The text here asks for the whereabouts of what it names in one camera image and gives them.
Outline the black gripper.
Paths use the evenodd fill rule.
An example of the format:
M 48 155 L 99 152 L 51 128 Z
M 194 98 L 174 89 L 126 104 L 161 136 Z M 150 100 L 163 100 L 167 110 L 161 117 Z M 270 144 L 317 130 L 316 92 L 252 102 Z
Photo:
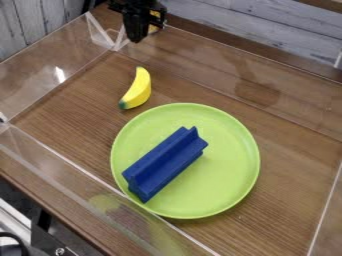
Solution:
M 141 42 L 146 38 L 153 21 L 161 27 L 165 25 L 167 7 L 159 0 L 110 0 L 109 9 L 123 15 L 127 37 L 133 42 Z M 159 11 L 162 17 L 157 19 L 150 11 Z

